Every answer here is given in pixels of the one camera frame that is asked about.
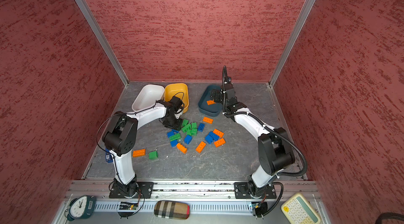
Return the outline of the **yellow rectangular container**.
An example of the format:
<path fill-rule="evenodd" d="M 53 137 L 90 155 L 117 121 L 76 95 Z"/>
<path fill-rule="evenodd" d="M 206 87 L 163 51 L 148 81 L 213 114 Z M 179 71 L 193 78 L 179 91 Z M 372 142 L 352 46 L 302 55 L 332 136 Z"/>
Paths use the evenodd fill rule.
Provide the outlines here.
<path fill-rule="evenodd" d="M 184 103 L 183 113 L 186 113 L 189 107 L 188 86 L 185 83 L 167 85 L 165 87 L 164 100 L 170 101 L 173 96 L 181 99 L 181 101 Z"/>

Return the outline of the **teal rectangular container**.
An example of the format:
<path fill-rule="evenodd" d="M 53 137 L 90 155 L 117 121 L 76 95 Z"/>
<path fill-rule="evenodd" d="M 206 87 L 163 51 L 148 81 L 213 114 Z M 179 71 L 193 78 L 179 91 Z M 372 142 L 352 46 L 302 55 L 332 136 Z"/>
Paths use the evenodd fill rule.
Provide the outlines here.
<path fill-rule="evenodd" d="M 209 85 L 205 91 L 203 92 L 199 102 L 198 102 L 198 108 L 199 111 L 207 116 L 210 117 L 216 117 L 219 114 L 221 114 L 223 105 L 220 103 L 215 103 L 212 105 L 208 105 L 208 101 L 212 100 L 211 98 L 211 91 L 212 90 L 220 90 L 220 86 L 218 85 Z"/>

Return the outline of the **green long lego centre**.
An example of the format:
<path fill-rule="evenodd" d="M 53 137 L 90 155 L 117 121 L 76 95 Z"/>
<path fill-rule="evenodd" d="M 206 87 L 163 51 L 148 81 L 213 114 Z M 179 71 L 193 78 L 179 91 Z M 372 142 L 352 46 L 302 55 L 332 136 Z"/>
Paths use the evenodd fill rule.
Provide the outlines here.
<path fill-rule="evenodd" d="M 191 124 L 187 124 L 186 126 L 184 126 L 181 131 L 186 134 L 186 135 L 190 135 L 190 131 L 191 131 L 192 127 Z"/>

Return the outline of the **yellow green calculator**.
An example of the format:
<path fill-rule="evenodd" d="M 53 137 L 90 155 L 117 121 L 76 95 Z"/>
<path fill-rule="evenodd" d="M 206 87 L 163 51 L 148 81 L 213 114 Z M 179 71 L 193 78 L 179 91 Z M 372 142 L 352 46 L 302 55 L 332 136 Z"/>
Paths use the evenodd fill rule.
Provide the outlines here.
<path fill-rule="evenodd" d="M 320 215 L 307 199 L 296 193 L 281 206 L 281 211 L 291 224 L 321 224 Z"/>

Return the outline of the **green lego cluster right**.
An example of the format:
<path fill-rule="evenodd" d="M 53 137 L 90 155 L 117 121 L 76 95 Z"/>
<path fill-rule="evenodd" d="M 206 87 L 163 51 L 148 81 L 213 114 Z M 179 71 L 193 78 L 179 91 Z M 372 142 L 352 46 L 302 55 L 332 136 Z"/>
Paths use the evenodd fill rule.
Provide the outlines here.
<path fill-rule="evenodd" d="M 197 132 L 198 132 L 197 123 L 191 123 L 191 132 L 190 132 L 191 136 L 197 135 Z"/>

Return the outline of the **green lego cluster top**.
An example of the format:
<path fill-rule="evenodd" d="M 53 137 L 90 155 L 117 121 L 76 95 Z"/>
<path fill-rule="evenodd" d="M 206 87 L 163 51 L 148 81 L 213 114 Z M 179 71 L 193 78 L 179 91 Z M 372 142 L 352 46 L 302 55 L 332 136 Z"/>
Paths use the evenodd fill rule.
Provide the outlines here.
<path fill-rule="evenodd" d="M 182 126 L 184 127 L 184 126 L 188 125 L 188 122 L 189 122 L 189 120 L 184 119 L 184 120 L 183 120 L 183 123 L 182 123 Z"/>

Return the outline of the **blue lego far left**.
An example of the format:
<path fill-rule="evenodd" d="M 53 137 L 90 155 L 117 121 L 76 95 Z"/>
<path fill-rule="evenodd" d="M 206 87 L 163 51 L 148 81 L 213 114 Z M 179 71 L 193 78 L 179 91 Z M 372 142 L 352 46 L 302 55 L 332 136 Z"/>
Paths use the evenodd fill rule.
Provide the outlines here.
<path fill-rule="evenodd" d="M 170 131 L 167 133 L 167 137 L 170 138 L 171 136 L 175 135 L 176 133 L 174 131 Z"/>

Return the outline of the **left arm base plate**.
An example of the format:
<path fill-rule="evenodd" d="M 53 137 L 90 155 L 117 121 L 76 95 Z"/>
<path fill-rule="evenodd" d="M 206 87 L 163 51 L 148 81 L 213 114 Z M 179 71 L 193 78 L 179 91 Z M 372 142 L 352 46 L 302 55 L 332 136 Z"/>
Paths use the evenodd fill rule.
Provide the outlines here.
<path fill-rule="evenodd" d="M 130 182 L 123 185 L 114 180 L 109 186 L 109 198 L 111 199 L 135 199 L 143 197 L 149 199 L 153 192 L 153 182 Z"/>

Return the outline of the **green analog clock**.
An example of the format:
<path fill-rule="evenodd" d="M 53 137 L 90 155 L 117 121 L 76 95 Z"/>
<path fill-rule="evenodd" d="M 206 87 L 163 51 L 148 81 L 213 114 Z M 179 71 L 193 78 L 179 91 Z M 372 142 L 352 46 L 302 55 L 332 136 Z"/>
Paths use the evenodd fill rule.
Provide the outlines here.
<path fill-rule="evenodd" d="M 95 210 L 96 197 L 83 195 L 73 199 L 66 210 L 66 219 L 74 221 L 77 219 L 90 218 Z"/>

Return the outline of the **plaid fabric pouch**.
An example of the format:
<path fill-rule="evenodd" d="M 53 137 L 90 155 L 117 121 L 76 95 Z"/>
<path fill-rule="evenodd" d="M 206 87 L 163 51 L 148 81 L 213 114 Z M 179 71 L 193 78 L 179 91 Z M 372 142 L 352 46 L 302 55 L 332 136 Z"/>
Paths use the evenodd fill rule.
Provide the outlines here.
<path fill-rule="evenodd" d="M 190 206 L 177 201 L 161 200 L 154 207 L 154 215 L 166 219 L 186 220 L 190 215 Z"/>

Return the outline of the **green long lego left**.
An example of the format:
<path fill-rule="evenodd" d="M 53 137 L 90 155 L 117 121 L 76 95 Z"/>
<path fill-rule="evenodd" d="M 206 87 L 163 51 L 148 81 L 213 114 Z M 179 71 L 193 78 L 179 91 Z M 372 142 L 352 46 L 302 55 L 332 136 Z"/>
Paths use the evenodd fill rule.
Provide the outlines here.
<path fill-rule="evenodd" d="M 181 134 L 180 133 L 176 133 L 176 134 L 169 137 L 170 141 L 175 141 L 175 140 L 180 140 L 180 139 L 181 139 Z"/>

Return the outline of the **green lego cluster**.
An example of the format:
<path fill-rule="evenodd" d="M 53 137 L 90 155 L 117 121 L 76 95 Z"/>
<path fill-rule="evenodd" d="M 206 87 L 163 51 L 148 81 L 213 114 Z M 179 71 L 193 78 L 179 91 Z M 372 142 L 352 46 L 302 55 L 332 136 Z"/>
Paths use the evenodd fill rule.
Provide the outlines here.
<path fill-rule="evenodd" d="M 191 123 L 191 132 L 190 132 L 191 136 L 197 135 L 197 132 L 198 132 L 197 123 Z"/>
<path fill-rule="evenodd" d="M 182 123 L 182 126 L 184 127 L 184 126 L 188 125 L 188 122 L 189 122 L 189 120 L 184 119 L 184 120 L 183 120 L 183 123 Z"/>

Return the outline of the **orange lego near left arm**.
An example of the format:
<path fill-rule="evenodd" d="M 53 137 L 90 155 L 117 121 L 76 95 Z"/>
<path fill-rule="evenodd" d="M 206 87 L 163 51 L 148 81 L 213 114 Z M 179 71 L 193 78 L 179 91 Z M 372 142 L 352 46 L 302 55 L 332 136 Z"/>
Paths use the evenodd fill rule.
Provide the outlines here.
<path fill-rule="evenodd" d="M 145 156 L 146 155 L 146 149 L 139 149 L 139 150 L 134 150 L 132 152 L 132 156 L 134 158 L 136 157 L 141 157 L 141 156 Z"/>

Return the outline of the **blue lego upper right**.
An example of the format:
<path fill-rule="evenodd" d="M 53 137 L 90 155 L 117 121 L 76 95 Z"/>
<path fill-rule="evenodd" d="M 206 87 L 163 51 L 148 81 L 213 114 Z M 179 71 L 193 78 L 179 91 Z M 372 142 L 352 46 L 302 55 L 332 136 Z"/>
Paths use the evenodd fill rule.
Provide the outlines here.
<path fill-rule="evenodd" d="M 204 131 L 204 128 L 205 128 L 205 124 L 204 124 L 204 123 L 200 123 L 199 126 L 198 126 L 198 128 L 197 128 L 197 130 L 200 131 L 200 132 L 203 132 L 203 131 Z"/>

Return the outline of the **blue lego lower left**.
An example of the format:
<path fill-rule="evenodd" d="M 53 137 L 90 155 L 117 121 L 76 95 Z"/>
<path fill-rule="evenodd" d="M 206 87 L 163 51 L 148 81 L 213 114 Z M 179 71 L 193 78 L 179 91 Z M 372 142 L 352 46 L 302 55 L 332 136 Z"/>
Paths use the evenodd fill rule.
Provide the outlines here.
<path fill-rule="evenodd" d="M 177 140 L 173 140 L 173 141 L 170 142 L 170 146 L 171 146 L 172 148 L 176 147 L 177 144 L 178 144 L 178 141 L 177 141 Z"/>

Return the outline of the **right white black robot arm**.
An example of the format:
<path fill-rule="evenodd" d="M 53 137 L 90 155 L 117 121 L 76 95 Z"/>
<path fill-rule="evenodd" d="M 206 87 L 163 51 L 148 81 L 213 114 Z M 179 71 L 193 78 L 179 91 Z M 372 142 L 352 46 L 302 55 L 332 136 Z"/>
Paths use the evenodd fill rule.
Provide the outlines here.
<path fill-rule="evenodd" d="M 230 80 L 224 80 L 219 89 L 212 90 L 211 97 L 214 102 L 222 104 L 225 117 L 243 126 L 257 140 L 259 167 L 249 176 L 247 184 L 252 197 L 262 196 L 280 176 L 295 175 L 285 171 L 295 163 L 295 154 L 284 129 L 274 128 L 251 113 L 238 101 Z"/>

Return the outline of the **white rectangular container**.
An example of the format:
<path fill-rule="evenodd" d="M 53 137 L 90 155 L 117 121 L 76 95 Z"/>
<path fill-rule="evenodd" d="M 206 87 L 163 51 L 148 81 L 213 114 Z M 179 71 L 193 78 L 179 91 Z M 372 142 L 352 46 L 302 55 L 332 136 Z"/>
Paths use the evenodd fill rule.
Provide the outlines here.
<path fill-rule="evenodd" d="M 163 86 L 152 84 L 144 86 L 133 102 L 132 110 L 138 112 L 154 105 L 156 101 L 163 98 L 164 93 Z"/>

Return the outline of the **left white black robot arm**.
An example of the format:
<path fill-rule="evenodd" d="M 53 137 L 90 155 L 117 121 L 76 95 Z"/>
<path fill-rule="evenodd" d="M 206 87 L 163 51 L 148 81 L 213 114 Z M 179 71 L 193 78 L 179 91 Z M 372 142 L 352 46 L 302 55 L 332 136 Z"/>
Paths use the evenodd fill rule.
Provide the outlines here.
<path fill-rule="evenodd" d="M 141 195 L 132 154 L 137 131 L 155 120 L 160 120 L 166 128 L 180 130 L 183 123 L 180 116 L 184 107 L 183 101 L 174 96 L 170 101 L 156 100 L 138 111 L 116 112 L 106 120 L 102 141 L 112 155 L 115 169 L 115 178 L 109 186 L 109 198 L 132 199 Z"/>

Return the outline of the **blue lego pair right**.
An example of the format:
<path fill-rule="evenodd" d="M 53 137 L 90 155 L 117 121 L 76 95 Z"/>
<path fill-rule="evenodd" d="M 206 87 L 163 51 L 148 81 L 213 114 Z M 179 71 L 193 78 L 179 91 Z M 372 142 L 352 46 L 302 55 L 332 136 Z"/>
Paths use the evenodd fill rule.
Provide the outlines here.
<path fill-rule="evenodd" d="M 205 141 L 206 141 L 208 144 L 212 144 L 212 143 L 214 143 L 215 141 L 217 141 L 217 140 L 219 140 L 219 139 L 220 139 L 220 136 L 216 135 L 216 134 L 213 133 L 212 131 L 210 131 L 210 132 L 208 133 L 208 135 L 205 137 Z"/>

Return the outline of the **blue lego bottom centre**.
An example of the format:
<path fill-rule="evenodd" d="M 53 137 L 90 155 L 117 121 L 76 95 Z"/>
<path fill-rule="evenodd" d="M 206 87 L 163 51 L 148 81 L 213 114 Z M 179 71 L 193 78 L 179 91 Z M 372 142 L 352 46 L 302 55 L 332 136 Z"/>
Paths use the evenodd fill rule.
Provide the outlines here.
<path fill-rule="evenodd" d="M 189 145 L 189 144 L 191 143 L 192 139 L 193 139 L 192 136 L 187 135 L 187 136 L 185 137 L 185 139 L 184 139 L 184 143 L 187 144 L 187 145 Z"/>

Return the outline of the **green long lego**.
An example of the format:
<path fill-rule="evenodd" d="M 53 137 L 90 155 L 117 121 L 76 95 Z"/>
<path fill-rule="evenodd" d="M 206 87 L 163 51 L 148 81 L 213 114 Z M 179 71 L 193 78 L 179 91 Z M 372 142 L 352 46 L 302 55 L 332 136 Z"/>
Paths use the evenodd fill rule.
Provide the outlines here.
<path fill-rule="evenodd" d="M 181 134 L 180 133 L 176 133 L 176 134 L 169 137 L 170 141 L 175 141 L 175 140 L 180 140 L 180 139 L 181 139 Z"/>
<path fill-rule="evenodd" d="M 186 134 L 186 135 L 190 135 L 190 131 L 191 131 L 192 127 L 191 124 L 187 124 L 186 126 L 184 126 L 181 131 Z"/>

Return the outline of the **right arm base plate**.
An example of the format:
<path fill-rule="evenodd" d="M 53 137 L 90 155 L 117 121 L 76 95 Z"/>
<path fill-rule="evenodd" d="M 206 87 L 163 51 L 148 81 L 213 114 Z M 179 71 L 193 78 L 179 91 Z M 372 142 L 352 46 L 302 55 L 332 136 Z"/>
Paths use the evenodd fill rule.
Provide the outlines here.
<path fill-rule="evenodd" d="M 276 199 L 275 187 L 266 185 L 258 188 L 252 181 L 234 183 L 236 199 Z"/>

